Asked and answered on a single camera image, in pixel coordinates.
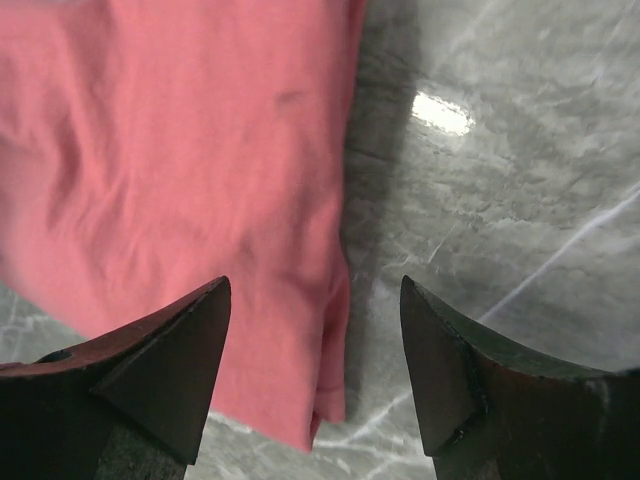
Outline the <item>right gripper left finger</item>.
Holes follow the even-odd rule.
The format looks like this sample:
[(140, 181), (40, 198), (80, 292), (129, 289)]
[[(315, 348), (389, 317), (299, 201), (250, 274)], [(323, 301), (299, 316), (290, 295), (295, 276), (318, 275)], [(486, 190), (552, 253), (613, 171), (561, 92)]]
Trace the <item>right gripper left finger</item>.
[(216, 279), (95, 339), (1, 368), (5, 479), (181, 479), (196, 462), (231, 286)]

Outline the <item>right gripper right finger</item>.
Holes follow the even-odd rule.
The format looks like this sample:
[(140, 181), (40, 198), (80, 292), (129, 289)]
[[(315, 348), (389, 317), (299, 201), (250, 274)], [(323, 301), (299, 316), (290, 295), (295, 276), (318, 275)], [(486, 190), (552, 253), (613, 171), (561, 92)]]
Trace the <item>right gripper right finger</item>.
[(421, 441), (440, 479), (635, 479), (639, 372), (531, 349), (409, 277), (400, 293)]

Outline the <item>dusty red t-shirt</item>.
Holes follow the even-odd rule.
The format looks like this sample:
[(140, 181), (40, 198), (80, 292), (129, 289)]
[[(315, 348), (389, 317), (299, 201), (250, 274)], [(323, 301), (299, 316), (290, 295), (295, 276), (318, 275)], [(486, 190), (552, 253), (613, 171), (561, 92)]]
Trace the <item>dusty red t-shirt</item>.
[(344, 140), (363, 1), (5, 1), (1, 280), (99, 336), (220, 276), (222, 414), (345, 416)]

